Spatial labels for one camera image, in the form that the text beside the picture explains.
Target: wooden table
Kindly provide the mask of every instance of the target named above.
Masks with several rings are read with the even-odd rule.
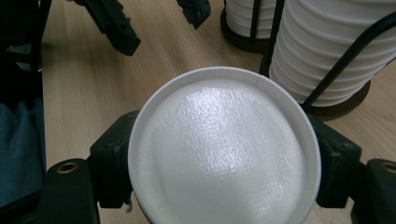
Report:
[[[259,72],[262,56],[230,45],[220,32],[223,1],[211,1],[210,18],[194,30],[177,1],[121,1],[142,43],[133,57],[116,52],[84,7],[53,1],[44,35],[43,85],[47,163],[86,159],[90,146],[121,115],[140,109],[161,85],[196,68],[227,65]],[[372,80],[364,102],[327,123],[371,158],[396,161],[396,62]],[[306,223],[351,223],[350,208],[315,206]],[[100,209],[102,223],[147,223],[134,211]]]

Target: white cup stack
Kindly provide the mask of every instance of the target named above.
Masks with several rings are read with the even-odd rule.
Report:
[[[250,37],[254,0],[227,0],[227,24],[236,34]],[[257,39],[268,39],[275,12],[276,0],[261,0],[257,23]]]
[[[270,78],[300,104],[358,36],[396,11],[394,0],[286,0]],[[396,57],[396,29],[372,41],[313,103],[338,105]]]

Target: white paper cup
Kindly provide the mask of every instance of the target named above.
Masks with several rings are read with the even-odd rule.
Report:
[[[285,25],[286,29],[291,30],[295,35],[309,43],[313,48],[331,53],[343,54],[353,41],[355,41],[355,39],[346,39],[339,36],[324,34],[309,27],[309,25],[302,22],[290,7],[288,7],[288,2],[289,1],[285,4],[285,11],[282,15],[281,23]],[[387,37],[387,35],[392,35],[391,32],[395,31],[390,30],[379,36],[376,40],[366,46],[361,54],[365,54],[366,52],[380,53],[389,49],[389,47],[394,47],[396,43],[396,35]]]
[[[253,8],[254,0],[227,0],[228,2],[234,2],[241,7]],[[260,8],[275,7],[276,0],[261,0]]]
[[[238,24],[237,21],[233,19],[232,16],[227,14],[226,17],[227,25],[230,27],[232,31],[236,34],[239,34],[244,37],[250,37],[250,27],[246,27],[242,24]],[[271,36],[271,28],[258,28],[256,31],[256,38],[258,39],[268,39]]]
[[[232,20],[232,21],[234,21],[234,23],[250,29],[251,18],[245,18],[245,17],[240,16],[235,11],[235,9],[233,9],[232,6],[229,4],[227,4],[226,12],[227,12],[227,17],[230,17],[229,20]],[[272,24],[273,24],[273,16],[274,16],[274,11],[272,11],[270,18],[258,19],[258,21],[257,21],[258,30],[271,30]]]
[[[320,157],[304,111],[275,82],[209,67],[148,99],[128,170],[151,223],[295,224],[317,197]]]
[[[243,7],[235,1],[227,1],[226,8],[230,9],[230,13],[240,18],[251,20],[253,15],[253,7]],[[275,6],[261,7],[259,11],[259,20],[271,20],[274,17]]]
[[[305,0],[322,11],[348,19],[378,21],[396,11],[393,0]]]

